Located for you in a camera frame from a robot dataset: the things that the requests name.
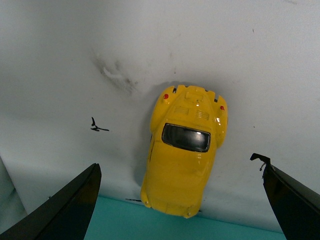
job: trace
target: smudge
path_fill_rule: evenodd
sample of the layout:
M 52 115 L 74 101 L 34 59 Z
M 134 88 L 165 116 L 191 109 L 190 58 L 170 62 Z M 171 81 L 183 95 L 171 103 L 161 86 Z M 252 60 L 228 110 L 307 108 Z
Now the smudge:
M 141 200 L 137 200 L 137 199 L 129 199 L 129 198 L 126 198 L 125 200 L 128 200 L 128 201 L 135 201 L 135 202 L 142 202 Z
M 114 70 L 112 70 L 111 67 L 108 67 L 106 62 L 99 55 L 94 54 L 92 62 L 101 75 L 117 89 L 130 94 L 136 89 L 138 83 L 136 81 L 133 82 L 122 73 L 123 68 L 119 61 L 114 63 Z
M 284 0 L 284 1 L 288 4 L 298 5 L 296 1 L 292 1 L 292 0 Z

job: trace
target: teal surface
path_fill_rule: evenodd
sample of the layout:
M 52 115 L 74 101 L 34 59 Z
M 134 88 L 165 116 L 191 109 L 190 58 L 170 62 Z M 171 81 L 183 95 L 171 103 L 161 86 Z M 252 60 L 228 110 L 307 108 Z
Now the teal surface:
M 166 215 L 141 205 L 98 197 L 85 240 L 286 240 L 266 231 L 202 217 Z

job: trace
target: black ink mark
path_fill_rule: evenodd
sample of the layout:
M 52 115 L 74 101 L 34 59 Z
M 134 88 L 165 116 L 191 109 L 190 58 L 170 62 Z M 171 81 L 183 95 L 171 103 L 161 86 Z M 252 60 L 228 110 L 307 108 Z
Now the black ink mark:
M 94 126 L 94 127 L 90 128 L 91 130 L 96 131 L 96 132 L 100 132 L 100 130 L 109 131 L 109 129 L 103 129 L 103 128 L 98 127 L 98 126 L 96 125 L 95 119 L 94 119 L 93 117 L 91 117 L 91 118 L 92 118 L 92 124 L 91 124 L 91 126 Z
M 128 198 L 126 198 L 125 200 L 128 200 L 128 201 L 135 201 L 135 202 L 142 202 L 141 200 L 136 200 L 136 199 L 128 199 Z

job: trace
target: black plastic piece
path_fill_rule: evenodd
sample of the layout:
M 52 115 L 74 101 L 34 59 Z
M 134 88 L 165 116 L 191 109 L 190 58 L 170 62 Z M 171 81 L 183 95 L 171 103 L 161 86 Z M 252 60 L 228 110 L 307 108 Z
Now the black plastic piece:
M 270 158 L 254 153 L 266 167 L 263 186 L 287 240 L 320 239 L 320 195 L 271 165 Z
M 83 240 L 101 182 L 92 164 L 44 204 L 0 235 L 0 240 Z

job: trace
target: yellow toy car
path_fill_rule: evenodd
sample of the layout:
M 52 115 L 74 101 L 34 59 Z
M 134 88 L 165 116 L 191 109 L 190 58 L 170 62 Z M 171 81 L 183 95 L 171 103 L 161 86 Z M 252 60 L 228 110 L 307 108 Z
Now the yellow toy car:
M 146 207 L 185 218 L 198 213 L 216 149 L 227 133 L 227 103 L 215 95 L 179 85 L 158 98 L 140 192 Z

